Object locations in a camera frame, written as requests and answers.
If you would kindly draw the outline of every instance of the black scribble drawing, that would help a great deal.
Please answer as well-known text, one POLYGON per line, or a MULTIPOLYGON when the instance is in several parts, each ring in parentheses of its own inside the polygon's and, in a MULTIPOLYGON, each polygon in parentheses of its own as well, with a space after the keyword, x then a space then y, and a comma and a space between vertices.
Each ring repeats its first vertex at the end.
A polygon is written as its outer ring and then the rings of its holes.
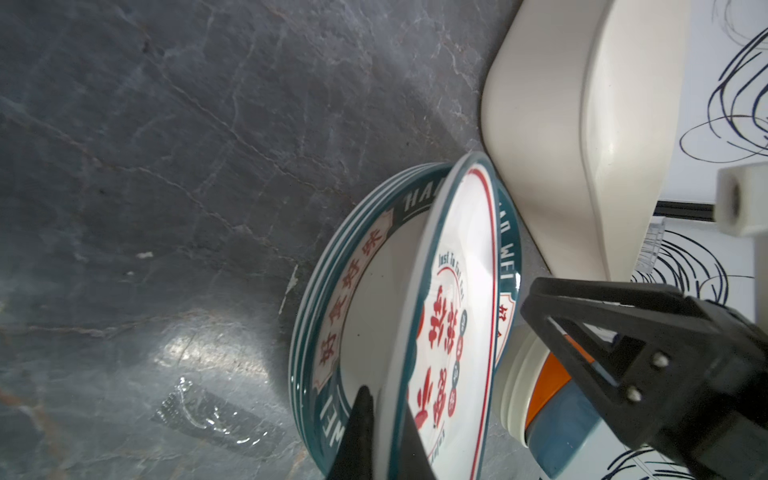
POLYGON ((728 62, 707 101, 707 121, 680 137, 688 157, 712 164, 768 157, 767 48, 765 28, 728 62))
POLYGON ((605 469, 601 480, 651 480, 661 478, 695 478, 682 465, 672 462, 651 447, 627 450, 605 469))
POLYGON ((666 283, 687 295, 727 305, 731 283, 735 279, 753 278, 728 273, 710 249, 682 233, 666 230, 653 270, 650 273, 635 271, 631 281, 666 283))
MULTIPOLYGON (((712 2, 712 23, 717 23, 733 43, 743 47, 755 35, 744 24, 750 17, 754 5, 745 0, 714 0, 712 2)), ((757 45, 757 50, 768 50, 768 43, 757 45)))

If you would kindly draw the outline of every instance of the red line on plate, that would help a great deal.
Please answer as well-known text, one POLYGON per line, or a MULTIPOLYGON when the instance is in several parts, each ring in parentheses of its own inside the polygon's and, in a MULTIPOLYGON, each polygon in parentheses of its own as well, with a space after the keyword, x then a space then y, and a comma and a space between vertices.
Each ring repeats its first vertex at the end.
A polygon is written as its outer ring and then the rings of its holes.
MULTIPOLYGON (((488 182, 485 179, 485 175, 477 169, 472 168, 469 171, 470 174, 477 175, 477 177, 482 182, 483 188, 485 188, 485 199, 488 201, 488 214, 491 217, 491 245, 492 249, 491 252, 493 254, 496 254, 496 232, 493 228, 493 199, 491 196, 491 192, 488 189, 488 182)), ((493 309, 491 314, 491 352, 488 354, 488 373, 485 377, 485 396, 483 397, 483 403, 482 403, 482 415, 480 417, 480 432, 478 432, 478 442, 475 447, 475 460, 472 462, 472 473, 470 473, 469 478, 475 477, 475 469, 477 468, 478 463, 478 456, 480 453, 480 447, 482 445, 482 433, 485 430, 485 410, 488 408, 488 387, 491 384, 491 374, 493 372, 493 362, 495 361, 494 355, 493 355, 493 344, 495 340, 496 335, 496 324, 494 322, 495 315, 498 311, 498 307, 496 306, 496 284, 498 283, 498 279, 496 278, 496 260, 493 260, 493 309)))

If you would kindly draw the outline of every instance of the silver screw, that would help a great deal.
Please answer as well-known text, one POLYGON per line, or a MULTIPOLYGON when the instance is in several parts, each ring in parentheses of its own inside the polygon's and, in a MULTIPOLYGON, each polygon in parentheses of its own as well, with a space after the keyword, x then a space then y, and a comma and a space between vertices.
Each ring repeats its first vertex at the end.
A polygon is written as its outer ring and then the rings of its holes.
POLYGON ((630 385, 627 387, 627 400, 629 400, 632 403, 637 403, 642 399, 643 399, 643 394, 640 393, 640 390, 638 390, 636 386, 630 385))
POLYGON ((662 352, 656 352, 654 353, 654 356, 650 359, 650 362, 654 364, 654 366, 658 369, 665 369, 670 364, 670 359, 668 356, 664 355, 662 352))

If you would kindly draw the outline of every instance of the marble surface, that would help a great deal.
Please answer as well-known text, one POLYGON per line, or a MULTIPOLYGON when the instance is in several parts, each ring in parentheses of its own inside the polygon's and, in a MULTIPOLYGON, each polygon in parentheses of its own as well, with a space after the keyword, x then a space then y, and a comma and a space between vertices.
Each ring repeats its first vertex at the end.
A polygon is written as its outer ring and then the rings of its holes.
MULTIPOLYGON (((518 4, 2 2, 0 478, 319 478, 286 390, 303 288, 379 182, 482 148, 518 4), (158 416, 184 392, 269 444, 158 416)), ((483 477, 538 475, 493 419, 483 477)))

